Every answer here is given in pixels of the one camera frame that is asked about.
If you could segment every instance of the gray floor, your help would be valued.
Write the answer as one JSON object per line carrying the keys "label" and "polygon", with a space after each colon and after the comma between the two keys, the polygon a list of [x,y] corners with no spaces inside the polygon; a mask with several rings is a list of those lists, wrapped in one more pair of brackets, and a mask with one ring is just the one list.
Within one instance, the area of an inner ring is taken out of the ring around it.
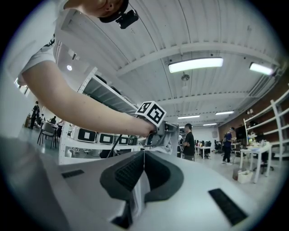
{"label": "gray floor", "polygon": [[[37,144],[39,132],[40,130],[37,129],[30,130],[28,128],[22,128],[19,138],[22,141],[30,142],[42,153],[51,155],[55,159],[55,162],[58,163],[59,143],[56,144],[56,148],[52,147],[52,149],[50,149],[51,139],[44,139],[43,145],[39,146]],[[240,159],[236,158],[234,165],[227,165],[221,163],[222,158],[223,157],[221,154],[211,153],[210,159],[203,160],[196,154],[196,162],[206,165],[208,168],[215,170],[216,174],[220,174],[227,178],[230,182],[232,182],[232,184],[235,184],[242,191],[255,199],[260,207],[262,207],[264,204],[267,204],[268,201],[274,201],[274,197],[277,196],[284,177],[287,176],[288,173],[288,160],[284,160],[282,162],[283,164],[281,168],[278,167],[278,160],[272,160],[272,165],[275,166],[275,169],[274,171],[270,171],[269,177],[265,177],[265,175],[260,174],[259,180],[256,184],[252,182],[240,184],[232,178],[233,170],[239,166]],[[244,161],[244,166],[249,169],[249,164],[246,160]]]}

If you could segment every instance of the black rectangular strip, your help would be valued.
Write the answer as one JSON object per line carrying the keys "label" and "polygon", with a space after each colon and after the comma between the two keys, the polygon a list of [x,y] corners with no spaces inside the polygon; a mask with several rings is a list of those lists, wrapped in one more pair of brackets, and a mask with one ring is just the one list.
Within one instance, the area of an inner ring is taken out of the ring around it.
{"label": "black rectangular strip", "polygon": [[221,189],[211,190],[209,191],[209,194],[220,207],[232,226],[247,218],[247,215]]}
{"label": "black rectangular strip", "polygon": [[78,176],[80,174],[83,174],[84,171],[82,171],[81,169],[78,170],[74,170],[74,171],[69,171],[69,172],[64,172],[62,173],[63,178],[69,178],[69,177],[73,177],[73,176]]}

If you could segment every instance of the rectangular light fixture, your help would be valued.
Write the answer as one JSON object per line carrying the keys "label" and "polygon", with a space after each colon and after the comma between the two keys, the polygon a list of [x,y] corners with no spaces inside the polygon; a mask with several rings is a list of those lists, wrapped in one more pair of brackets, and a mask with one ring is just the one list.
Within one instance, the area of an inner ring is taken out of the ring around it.
{"label": "rectangular light fixture", "polygon": [[218,112],[218,113],[216,113],[216,116],[218,116],[218,115],[229,115],[229,114],[233,114],[233,113],[234,113],[233,111]]}
{"label": "rectangular light fixture", "polygon": [[221,67],[223,58],[202,58],[173,63],[168,66],[170,73],[205,67]]}
{"label": "rectangular light fixture", "polygon": [[203,125],[203,126],[211,126],[211,125],[217,125],[216,123],[215,124],[206,124],[206,125]]}
{"label": "rectangular light fixture", "polygon": [[265,67],[265,66],[259,65],[257,63],[251,63],[250,70],[260,72],[260,73],[266,74],[266,75],[272,75],[273,74],[272,68]]}
{"label": "rectangular light fixture", "polygon": [[200,115],[190,115],[190,116],[181,116],[181,117],[178,117],[178,119],[189,119],[189,118],[197,118],[197,117],[200,117]]}

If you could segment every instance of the brown wall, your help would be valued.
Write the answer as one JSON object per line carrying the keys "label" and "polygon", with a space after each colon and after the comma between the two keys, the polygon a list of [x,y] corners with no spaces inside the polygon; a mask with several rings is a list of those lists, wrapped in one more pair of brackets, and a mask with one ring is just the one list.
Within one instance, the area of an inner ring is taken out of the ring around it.
{"label": "brown wall", "polygon": [[[289,83],[289,69],[284,73],[284,75],[281,77],[281,79],[278,81],[278,83],[274,86],[274,88],[271,89],[261,100],[259,100],[254,106],[251,107],[254,111],[253,114],[247,115],[244,112],[241,115],[239,115],[237,118],[235,118],[232,121],[219,127],[220,140],[223,139],[225,133],[229,131],[230,127],[238,128],[240,126],[243,126],[244,125],[243,119],[248,119],[248,118],[252,117],[253,115],[259,113],[260,111],[264,110],[266,107],[268,107],[270,105],[270,100],[276,100],[281,95],[283,95],[289,88],[288,83]],[[281,108],[283,111],[288,107],[289,107],[289,97],[287,97],[287,99],[281,103]],[[273,110],[270,110],[269,112],[265,113],[264,115],[258,117],[255,121],[257,121],[258,123],[261,123],[261,122],[268,120],[272,117],[274,117],[274,112],[273,112]],[[289,113],[287,113],[284,116],[284,118],[285,118],[285,122],[288,124],[289,123]],[[274,129],[277,129],[276,120],[274,120],[274,121],[272,121],[266,125],[255,128],[254,132],[255,133],[267,132],[267,131],[271,131]],[[271,142],[279,140],[278,132],[266,135],[266,140],[271,141]]]}

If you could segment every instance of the white ceiling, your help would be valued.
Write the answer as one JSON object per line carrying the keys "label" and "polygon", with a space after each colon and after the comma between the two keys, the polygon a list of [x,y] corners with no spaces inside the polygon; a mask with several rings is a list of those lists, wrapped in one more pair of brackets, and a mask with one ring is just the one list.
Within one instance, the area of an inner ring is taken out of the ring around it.
{"label": "white ceiling", "polygon": [[[56,38],[65,44],[58,52],[59,67],[80,85],[96,66],[135,103],[158,101],[168,120],[200,115],[180,125],[220,124],[228,115],[216,112],[237,115],[275,83],[249,70],[251,62],[278,66],[281,49],[248,5],[238,0],[130,0],[132,8],[140,19],[125,30],[116,22],[67,12],[56,29]],[[79,60],[72,61],[68,47]],[[187,82],[182,72],[169,73],[169,63],[211,56],[224,58],[223,67],[185,71]]]}

